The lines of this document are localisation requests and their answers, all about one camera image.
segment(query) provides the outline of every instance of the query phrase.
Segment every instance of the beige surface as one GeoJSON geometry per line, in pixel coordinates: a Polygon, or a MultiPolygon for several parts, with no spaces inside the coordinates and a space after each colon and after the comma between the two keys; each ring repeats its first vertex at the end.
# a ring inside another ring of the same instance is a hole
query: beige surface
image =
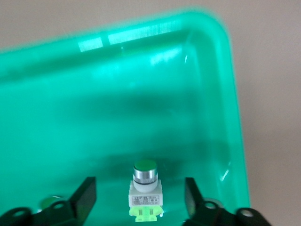
{"type": "Polygon", "coordinates": [[[300,1],[0,0],[0,49],[188,5],[216,12],[232,36],[252,207],[299,225],[300,1]]]}

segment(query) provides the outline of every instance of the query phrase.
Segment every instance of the green button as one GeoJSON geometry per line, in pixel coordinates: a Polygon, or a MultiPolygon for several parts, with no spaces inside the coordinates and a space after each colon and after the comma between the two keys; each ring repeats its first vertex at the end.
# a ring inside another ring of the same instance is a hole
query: green button
{"type": "Polygon", "coordinates": [[[140,160],[135,163],[135,168],[140,171],[149,171],[157,167],[157,164],[153,160],[140,160]]]}

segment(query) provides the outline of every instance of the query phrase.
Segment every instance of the printed label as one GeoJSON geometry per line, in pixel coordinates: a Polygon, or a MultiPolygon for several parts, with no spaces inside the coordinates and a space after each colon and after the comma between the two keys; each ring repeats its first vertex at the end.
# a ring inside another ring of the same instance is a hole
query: printed label
{"type": "Polygon", "coordinates": [[[147,206],[147,205],[159,205],[159,196],[133,196],[133,206],[147,206]]]}

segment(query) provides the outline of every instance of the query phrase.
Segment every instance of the green plastic bin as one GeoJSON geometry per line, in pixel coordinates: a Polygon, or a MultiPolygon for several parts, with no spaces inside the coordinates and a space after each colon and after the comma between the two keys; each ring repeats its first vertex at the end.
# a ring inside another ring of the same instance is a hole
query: green plastic bin
{"type": "Polygon", "coordinates": [[[0,54],[0,215],[38,211],[97,177],[86,224],[136,225],[132,167],[154,159],[163,217],[188,218],[184,179],[235,212],[249,195],[227,32],[176,12],[0,54]]]}

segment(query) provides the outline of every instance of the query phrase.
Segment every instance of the gray background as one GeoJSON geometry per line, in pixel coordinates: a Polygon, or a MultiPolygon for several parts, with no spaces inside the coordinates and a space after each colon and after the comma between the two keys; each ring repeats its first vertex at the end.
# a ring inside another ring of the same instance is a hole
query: gray background
{"type": "Polygon", "coordinates": [[[0,49],[167,9],[201,6],[232,37],[252,207],[301,220],[301,1],[0,0],[0,49]]]}

